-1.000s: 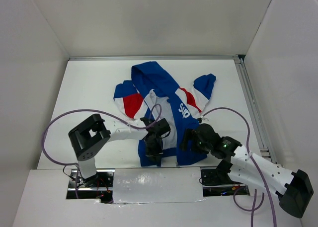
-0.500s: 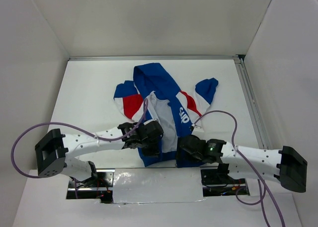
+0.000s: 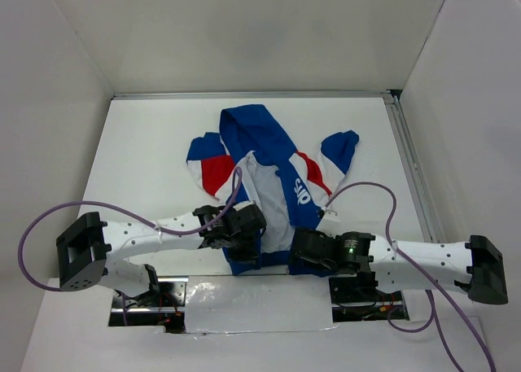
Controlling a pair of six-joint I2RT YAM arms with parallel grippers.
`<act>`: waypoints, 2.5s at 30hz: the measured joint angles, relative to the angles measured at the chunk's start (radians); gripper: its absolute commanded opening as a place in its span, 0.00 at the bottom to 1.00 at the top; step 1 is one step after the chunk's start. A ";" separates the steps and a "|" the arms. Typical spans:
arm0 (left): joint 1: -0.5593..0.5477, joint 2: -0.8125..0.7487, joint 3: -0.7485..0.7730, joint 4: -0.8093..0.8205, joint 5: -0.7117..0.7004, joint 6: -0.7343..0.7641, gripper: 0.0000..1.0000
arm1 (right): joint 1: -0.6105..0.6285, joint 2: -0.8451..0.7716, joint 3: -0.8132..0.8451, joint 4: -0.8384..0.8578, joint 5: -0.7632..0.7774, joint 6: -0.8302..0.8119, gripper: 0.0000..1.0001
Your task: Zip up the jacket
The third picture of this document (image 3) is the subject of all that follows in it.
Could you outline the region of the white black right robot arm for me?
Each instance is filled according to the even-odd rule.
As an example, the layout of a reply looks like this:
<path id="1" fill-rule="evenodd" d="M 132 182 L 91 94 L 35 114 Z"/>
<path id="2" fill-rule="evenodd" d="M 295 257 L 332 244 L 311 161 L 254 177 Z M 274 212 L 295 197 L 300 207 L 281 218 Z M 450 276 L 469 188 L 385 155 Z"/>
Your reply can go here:
<path id="1" fill-rule="evenodd" d="M 456 243 L 396 241 L 351 231 L 328 236 L 296 230 L 289 255 L 293 274 L 354 275 L 363 300 L 396 291 L 434 290 L 463 293 L 474 302 L 508 302 L 503 255 L 482 235 Z"/>

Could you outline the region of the blue white red jacket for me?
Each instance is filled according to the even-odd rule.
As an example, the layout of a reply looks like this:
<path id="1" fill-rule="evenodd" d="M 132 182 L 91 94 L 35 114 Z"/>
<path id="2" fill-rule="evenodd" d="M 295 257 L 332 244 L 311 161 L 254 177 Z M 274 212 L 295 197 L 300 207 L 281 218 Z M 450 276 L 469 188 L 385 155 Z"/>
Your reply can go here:
<path id="1" fill-rule="evenodd" d="M 226 204 L 232 172 L 241 168 L 236 200 L 255 202 L 267 222 L 254 243 L 253 262 L 243 263 L 224 249 L 232 274 L 277 265 L 287 266 L 291 274 L 313 272 L 290 261 L 295 231 L 318 227 L 320 211 L 347 175 L 358 143 L 352 130 L 333 133 L 322 140 L 317 156 L 310 157 L 262 104 L 222 110 L 219 130 L 191 141 L 186 164 L 195 182 Z"/>

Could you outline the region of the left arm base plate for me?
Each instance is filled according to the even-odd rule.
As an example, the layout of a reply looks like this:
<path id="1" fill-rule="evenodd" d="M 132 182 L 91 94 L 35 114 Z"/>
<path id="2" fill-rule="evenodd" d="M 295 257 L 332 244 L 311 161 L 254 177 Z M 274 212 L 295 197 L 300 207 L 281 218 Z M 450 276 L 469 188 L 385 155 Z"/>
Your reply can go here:
<path id="1" fill-rule="evenodd" d="M 158 326 L 167 333 L 184 333 L 188 277 L 159 277 L 159 285 L 160 293 L 144 304 L 115 291 L 108 325 Z"/>

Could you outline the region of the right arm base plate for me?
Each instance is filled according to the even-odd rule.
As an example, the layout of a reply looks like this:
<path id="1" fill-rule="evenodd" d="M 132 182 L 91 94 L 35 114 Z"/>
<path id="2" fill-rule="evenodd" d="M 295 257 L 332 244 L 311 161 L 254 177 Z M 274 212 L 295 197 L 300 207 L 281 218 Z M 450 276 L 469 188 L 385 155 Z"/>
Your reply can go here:
<path id="1" fill-rule="evenodd" d="M 392 310 L 392 319 L 409 319 L 400 291 L 381 292 L 374 282 L 360 276 L 330 277 L 328 281 L 334 323 L 386 321 Z"/>

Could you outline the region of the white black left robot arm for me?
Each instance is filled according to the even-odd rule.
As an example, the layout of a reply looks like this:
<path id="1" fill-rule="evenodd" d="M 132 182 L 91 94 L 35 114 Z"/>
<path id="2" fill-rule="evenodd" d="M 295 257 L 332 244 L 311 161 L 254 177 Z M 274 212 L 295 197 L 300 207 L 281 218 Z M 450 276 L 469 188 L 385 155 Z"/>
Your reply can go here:
<path id="1" fill-rule="evenodd" d="M 155 268 L 130 258 L 171 250 L 227 249 L 241 264 L 254 264 L 256 242 L 267 223 L 253 202 L 231 208 L 205 205 L 182 216 L 146 224 L 103 221 L 98 212 L 78 217 L 56 240 L 59 290 L 100 285 L 138 306 L 153 305 L 161 287 Z"/>

